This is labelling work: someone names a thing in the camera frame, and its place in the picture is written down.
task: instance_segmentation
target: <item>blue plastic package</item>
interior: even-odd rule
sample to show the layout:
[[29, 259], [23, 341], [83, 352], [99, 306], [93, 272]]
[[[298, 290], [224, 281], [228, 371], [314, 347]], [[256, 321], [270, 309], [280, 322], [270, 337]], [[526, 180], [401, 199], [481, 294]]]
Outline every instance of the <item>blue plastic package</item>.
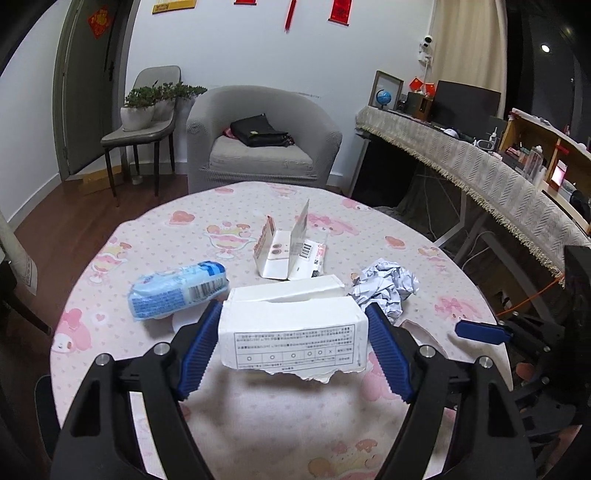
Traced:
[[127, 301], [135, 320], [147, 320], [204, 303], [227, 289], [226, 268], [201, 262], [143, 275], [131, 286]]

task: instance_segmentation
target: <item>gray armchair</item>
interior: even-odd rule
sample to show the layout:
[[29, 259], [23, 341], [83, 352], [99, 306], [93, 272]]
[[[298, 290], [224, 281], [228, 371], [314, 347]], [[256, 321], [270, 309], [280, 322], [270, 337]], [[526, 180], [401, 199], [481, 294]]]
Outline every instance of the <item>gray armchair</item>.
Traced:
[[[222, 135], [233, 121], [262, 113], [295, 145], [249, 148]], [[328, 114], [298, 93], [258, 86], [210, 90], [197, 97], [187, 120], [189, 193], [247, 180], [323, 188], [342, 138]]]

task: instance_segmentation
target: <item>black handbag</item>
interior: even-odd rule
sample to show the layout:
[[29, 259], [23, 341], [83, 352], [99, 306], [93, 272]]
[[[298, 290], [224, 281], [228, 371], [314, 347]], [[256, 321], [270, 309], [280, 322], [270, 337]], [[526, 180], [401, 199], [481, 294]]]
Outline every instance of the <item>black handbag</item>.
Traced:
[[293, 141], [287, 132], [275, 130], [266, 115], [257, 115], [230, 124], [234, 136], [247, 147], [289, 147]]

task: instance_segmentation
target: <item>white wall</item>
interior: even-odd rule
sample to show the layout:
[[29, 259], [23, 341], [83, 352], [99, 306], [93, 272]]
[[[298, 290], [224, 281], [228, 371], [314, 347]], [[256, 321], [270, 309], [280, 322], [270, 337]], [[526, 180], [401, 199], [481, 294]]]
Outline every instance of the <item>white wall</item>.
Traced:
[[260, 0], [255, 7], [199, 0], [193, 10], [158, 15], [153, 4], [139, 5], [126, 90], [142, 69], [176, 64], [193, 85], [263, 85], [318, 96], [313, 100], [343, 132], [333, 174], [346, 184], [362, 145], [355, 114], [368, 104], [376, 70], [406, 84], [421, 74], [418, 44], [433, 0], [353, 0], [349, 27], [327, 21], [332, 0], [300, 0], [288, 34], [290, 0]]
[[0, 76], [0, 210], [13, 227], [60, 183], [51, 97], [70, 1], [43, 14]]

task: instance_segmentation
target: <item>white plant pot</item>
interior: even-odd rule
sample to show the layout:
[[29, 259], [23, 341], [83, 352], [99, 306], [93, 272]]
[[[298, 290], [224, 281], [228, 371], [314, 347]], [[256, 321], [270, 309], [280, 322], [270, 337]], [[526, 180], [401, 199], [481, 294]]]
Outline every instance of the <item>white plant pot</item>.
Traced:
[[154, 105], [154, 121], [163, 122], [170, 120], [174, 111], [174, 100], [160, 100]]
[[146, 128], [154, 117], [154, 105], [145, 108], [121, 108], [121, 123], [123, 130], [134, 132]]

